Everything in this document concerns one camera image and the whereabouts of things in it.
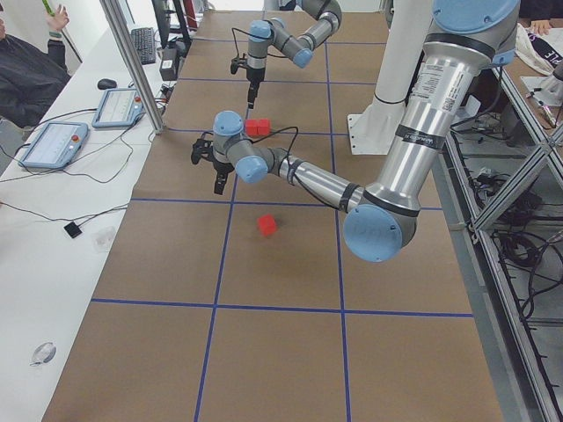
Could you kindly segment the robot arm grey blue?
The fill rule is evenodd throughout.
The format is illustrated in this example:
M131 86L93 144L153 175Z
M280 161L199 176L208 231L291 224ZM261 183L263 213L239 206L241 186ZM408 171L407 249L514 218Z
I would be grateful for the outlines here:
M421 189L473 80L513 59L519 7L517 1L392 3L372 103L348 118L351 151L380 158L373 178L329 171L291 147L263 147L238 113L221 111L206 144L216 190L231 173L248 184L282 178L344 214L344 241L356 257L394 258L415 235Z
M260 84L264 81L270 46L303 69L311 61L313 51L340 28L342 14L337 1L296 1L296 4L316 20L314 25L296 37L286 29L280 18L253 20L249 28L247 53L238 62L231 61L232 74L238 68L246 70L250 83L247 94L249 109L254 108Z

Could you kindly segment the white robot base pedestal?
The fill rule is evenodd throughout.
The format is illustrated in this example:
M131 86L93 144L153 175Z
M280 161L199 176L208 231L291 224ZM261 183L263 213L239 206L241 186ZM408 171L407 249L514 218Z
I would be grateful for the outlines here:
M406 111L422 45L432 22L431 0L383 1L389 36L373 100L361 114L350 114L348 134L354 155L388 153Z

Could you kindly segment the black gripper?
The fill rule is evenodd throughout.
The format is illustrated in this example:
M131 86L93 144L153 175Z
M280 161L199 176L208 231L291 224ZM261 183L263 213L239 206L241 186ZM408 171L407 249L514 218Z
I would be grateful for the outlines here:
M250 82L247 92L248 108L250 110L254 109L255 101L259 93L259 88L260 88L260 81L253 80Z
M228 157L217 149L213 149L212 163L217 172L214 184L214 193L217 195L223 195L224 188L228 182L228 175L234 172L234 167Z

